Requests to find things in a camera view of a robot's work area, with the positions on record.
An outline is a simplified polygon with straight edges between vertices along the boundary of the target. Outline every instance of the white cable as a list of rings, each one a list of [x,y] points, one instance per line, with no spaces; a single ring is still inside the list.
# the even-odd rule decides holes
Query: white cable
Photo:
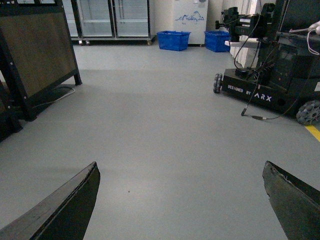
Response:
[[[310,33],[311,33],[312,31],[315,31],[315,29],[309,31],[309,32],[308,32],[308,35],[306,36],[306,42],[308,43],[308,50],[309,50],[310,53],[319,56],[320,53],[317,52],[317,51],[315,51],[315,50],[313,50],[313,49],[310,47],[310,44],[309,44]]]
[[[72,91],[68,92],[67,94],[63,95],[62,97],[58,98],[57,100],[54,100],[54,101],[49,101],[49,102],[45,102],[45,103],[41,103],[39,105],[36,105],[33,107],[34,108],[37,108],[37,107],[40,107],[40,106],[43,106],[43,105],[47,105],[47,104],[53,104],[53,103],[56,103],[58,101],[60,101],[61,99],[64,99],[68,96],[70,96],[71,94],[74,94],[76,92],[76,90],[72,87],[68,87],[68,86],[62,86],[62,87],[58,87],[58,89],[70,89]]]

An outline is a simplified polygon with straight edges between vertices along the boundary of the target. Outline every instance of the blue plastic crate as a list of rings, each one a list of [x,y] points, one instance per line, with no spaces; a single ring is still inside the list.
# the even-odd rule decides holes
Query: blue plastic crate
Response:
[[[230,46],[225,45],[229,40],[229,33],[226,31],[205,31],[205,47],[216,53],[229,52]]]
[[[160,31],[156,34],[160,49],[182,51],[188,47],[188,31]]]

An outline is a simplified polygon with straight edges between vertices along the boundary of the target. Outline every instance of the refrigerator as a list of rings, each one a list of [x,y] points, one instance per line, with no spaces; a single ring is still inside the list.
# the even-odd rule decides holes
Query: refrigerator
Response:
[[[155,37],[154,0],[63,2],[73,40],[147,40],[150,44]]]
[[[174,0],[173,30],[191,32],[188,44],[204,45],[208,0]]]

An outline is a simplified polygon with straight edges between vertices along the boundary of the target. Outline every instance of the yellow tape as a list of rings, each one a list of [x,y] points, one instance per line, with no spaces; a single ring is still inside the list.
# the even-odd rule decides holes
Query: yellow tape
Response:
[[[315,126],[305,126],[305,128],[320,142],[320,131]]]

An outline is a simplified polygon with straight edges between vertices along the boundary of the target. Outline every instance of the omni wheel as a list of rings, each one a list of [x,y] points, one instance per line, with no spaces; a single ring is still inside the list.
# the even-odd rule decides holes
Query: omni wheel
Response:
[[[220,93],[221,83],[222,83],[222,74],[221,73],[217,73],[215,75],[215,77],[214,77],[214,80],[213,80],[213,92],[215,94],[219,94]]]
[[[307,101],[299,108],[296,120],[305,126],[317,124],[320,120],[320,101]]]

